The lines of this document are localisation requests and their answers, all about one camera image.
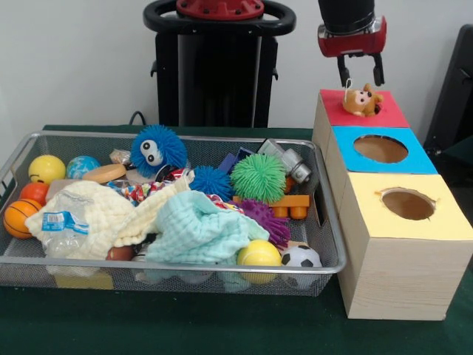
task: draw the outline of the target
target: yellow box top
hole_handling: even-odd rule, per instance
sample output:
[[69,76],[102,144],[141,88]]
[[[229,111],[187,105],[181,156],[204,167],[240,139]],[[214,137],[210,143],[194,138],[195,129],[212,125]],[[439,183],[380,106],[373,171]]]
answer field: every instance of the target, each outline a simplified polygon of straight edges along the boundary
[[472,226],[440,175],[348,175],[371,237],[473,240]]

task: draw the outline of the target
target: metal mesh basket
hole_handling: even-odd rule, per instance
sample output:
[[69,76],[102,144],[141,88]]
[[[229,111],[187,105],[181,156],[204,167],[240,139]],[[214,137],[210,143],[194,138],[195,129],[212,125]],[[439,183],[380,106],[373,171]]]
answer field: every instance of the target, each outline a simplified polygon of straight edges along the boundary
[[[91,155],[102,164],[110,163],[114,149],[130,150],[135,135],[77,132],[39,132],[18,145],[0,171],[3,218],[8,204],[18,199],[28,182],[28,167],[39,155],[52,154],[64,162],[79,155]],[[256,151],[262,139],[181,137],[193,166],[218,166],[229,152],[243,146]],[[313,171],[310,181],[296,186],[295,194],[310,195],[305,220],[291,220],[291,239],[306,242],[320,255],[321,268],[256,267],[71,260],[45,257],[35,238],[18,240],[0,226],[0,285],[47,288],[108,288],[133,291],[190,291],[240,294],[318,296],[332,274],[345,265],[345,251],[320,149],[307,141],[277,140],[292,148]],[[93,277],[62,277],[57,270],[90,269]],[[240,287],[242,274],[253,282]]]

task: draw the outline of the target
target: white wall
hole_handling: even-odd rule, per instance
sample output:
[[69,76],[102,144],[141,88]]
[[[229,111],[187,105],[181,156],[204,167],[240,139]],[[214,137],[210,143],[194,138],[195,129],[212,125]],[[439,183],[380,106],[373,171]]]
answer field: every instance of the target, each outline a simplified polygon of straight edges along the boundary
[[[0,161],[45,124],[124,124],[136,109],[157,122],[151,0],[17,0],[0,4]],[[339,88],[335,59],[316,42],[316,0],[282,0],[298,16],[279,38],[271,126],[311,128],[316,95]],[[424,138],[457,32],[472,22],[471,0],[376,0],[388,21],[386,85]],[[372,81],[371,58],[347,60],[356,86]]]

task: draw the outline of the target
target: orange ball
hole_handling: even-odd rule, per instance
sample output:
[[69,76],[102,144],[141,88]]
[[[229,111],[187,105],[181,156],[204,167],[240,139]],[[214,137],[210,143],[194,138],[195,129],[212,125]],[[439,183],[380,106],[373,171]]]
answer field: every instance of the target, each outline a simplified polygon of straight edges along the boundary
[[41,205],[34,200],[18,200],[5,210],[3,225],[8,233],[18,239],[28,239],[32,235],[24,225],[24,221],[41,209]]
[[40,205],[46,205],[47,190],[50,186],[46,183],[28,183],[20,192],[20,198],[34,200]]

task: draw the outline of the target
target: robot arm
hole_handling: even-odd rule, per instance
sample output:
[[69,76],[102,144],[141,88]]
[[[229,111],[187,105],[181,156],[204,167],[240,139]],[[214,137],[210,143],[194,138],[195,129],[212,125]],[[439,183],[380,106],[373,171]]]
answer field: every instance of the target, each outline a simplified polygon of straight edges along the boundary
[[375,17],[374,0],[319,0],[324,24],[319,26],[318,41],[322,54],[337,57],[341,85],[345,87],[350,72],[345,56],[372,56],[375,60],[375,84],[384,84],[381,52],[386,43],[387,23]]

